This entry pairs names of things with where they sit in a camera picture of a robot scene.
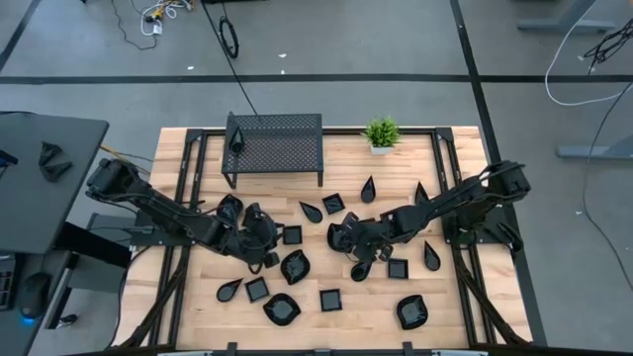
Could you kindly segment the grey desk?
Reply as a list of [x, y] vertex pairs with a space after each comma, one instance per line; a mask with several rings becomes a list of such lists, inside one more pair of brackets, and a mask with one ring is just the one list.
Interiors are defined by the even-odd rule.
[[[43, 254], [52, 247], [108, 128], [101, 120], [0, 115], [0, 150], [18, 159], [0, 168], [0, 251]], [[40, 169], [45, 142], [61, 148], [51, 165], [72, 163], [55, 182]]]

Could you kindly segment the green plant in white pot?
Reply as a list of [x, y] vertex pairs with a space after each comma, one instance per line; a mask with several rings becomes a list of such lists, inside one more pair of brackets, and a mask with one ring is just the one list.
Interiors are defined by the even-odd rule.
[[400, 127], [391, 116], [372, 120], [362, 133], [370, 145], [373, 155], [389, 154], [400, 141]]

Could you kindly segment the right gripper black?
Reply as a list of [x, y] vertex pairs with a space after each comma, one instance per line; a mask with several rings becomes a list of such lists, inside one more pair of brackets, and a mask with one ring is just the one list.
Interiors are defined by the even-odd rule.
[[378, 221], [361, 221], [354, 213], [348, 213], [342, 221], [345, 240], [354, 241], [350, 253], [363, 264], [371, 264], [385, 245], [396, 243], [402, 234], [400, 222], [392, 216]]

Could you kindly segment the grey desk foot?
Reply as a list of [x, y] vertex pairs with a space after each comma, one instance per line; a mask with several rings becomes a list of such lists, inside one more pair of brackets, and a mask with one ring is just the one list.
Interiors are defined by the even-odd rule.
[[550, 33], [604, 34], [615, 28], [609, 21], [587, 20], [586, 15], [597, 0], [574, 0], [560, 17], [519, 20], [516, 27], [521, 31]]
[[633, 160], [633, 134], [612, 145], [559, 145], [561, 158]]

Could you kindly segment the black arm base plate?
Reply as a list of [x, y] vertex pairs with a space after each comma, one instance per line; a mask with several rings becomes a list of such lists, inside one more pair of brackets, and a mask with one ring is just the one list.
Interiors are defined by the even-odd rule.
[[191, 246], [196, 242], [184, 233], [169, 232], [155, 224], [149, 215], [139, 212], [135, 225], [128, 227], [131, 245], [136, 246]]
[[466, 217], [465, 213], [451, 212], [441, 218], [444, 238], [448, 244], [499, 243], [513, 250], [523, 247], [522, 238], [507, 222], [502, 206], [494, 207], [472, 223], [468, 223]]

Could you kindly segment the black folded triangular object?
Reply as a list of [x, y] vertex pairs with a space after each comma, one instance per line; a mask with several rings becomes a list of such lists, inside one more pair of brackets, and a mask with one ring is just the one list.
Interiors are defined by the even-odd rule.
[[46, 166], [53, 158], [61, 153], [63, 153], [63, 150], [58, 145], [43, 141], [39, 166]]
[[70, 161], [42, 166], [40, 168], [43, 177], [51, 183], [57, 182], [71, 167], [73, 164]]

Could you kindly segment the black desk crossbar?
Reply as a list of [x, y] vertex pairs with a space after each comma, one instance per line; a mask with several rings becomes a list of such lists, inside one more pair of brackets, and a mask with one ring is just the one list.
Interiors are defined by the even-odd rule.
[[126, 247], [70, 222], [63, 224], [53, 246], [122, 268], [132, 259], [132, 253]]

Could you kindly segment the black computer mouse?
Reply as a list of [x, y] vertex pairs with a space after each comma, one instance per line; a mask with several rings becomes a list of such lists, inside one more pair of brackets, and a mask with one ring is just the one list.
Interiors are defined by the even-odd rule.
[[21, 289], [19, 309], [24, 318], [35, 319], [45, 313], [51, 276], [38, 272], [29, 276]]

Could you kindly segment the dark keyboard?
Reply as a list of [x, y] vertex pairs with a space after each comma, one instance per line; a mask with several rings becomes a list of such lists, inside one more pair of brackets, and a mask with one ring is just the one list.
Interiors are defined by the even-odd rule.
[[0, 312], [12, 307], [16, 267], [14, 254], [0, 254]]

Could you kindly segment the dark grey side table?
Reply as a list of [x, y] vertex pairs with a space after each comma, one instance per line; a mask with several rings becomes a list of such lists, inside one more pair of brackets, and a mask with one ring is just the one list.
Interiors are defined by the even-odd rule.
[[[46, 254], [16, 253], [16, 272], [13, 284], [12, 307], [0, 311], [0, 356], [27, 356], [42, 327], [51, 328], [48, 315], [55, 313], [55, 291], [71, 259], [67, 251], [50, 251]], [[21, 315], [18, 299], [25, 280], [38, 272], [50, 274], [45, 313], [28, 319]]]

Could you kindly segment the black perforated metal rack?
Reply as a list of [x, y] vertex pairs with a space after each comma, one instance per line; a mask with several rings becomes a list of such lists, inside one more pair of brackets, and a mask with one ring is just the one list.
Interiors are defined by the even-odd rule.
[[[229, 150], [234, 130], [240, 127], [244, 150]], [[323, 130], [320, 114], [243, 115], [230, 113], [222, 174], [234, 189], [239, 174], [314, 172], [323, 185]]]

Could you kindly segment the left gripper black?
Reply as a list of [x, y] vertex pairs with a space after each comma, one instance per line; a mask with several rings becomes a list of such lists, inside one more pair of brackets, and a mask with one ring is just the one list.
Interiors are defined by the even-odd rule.
[[258, 269], [277, 265], [279, 256], [274, 249], [277, 243], [285, 245], [280, 233], [285, 225], [274, 222], [258, 203], [252, 203], [245, 210], [242, 226], [237, 235], [239, 258], [249, 266], [257, 265]]

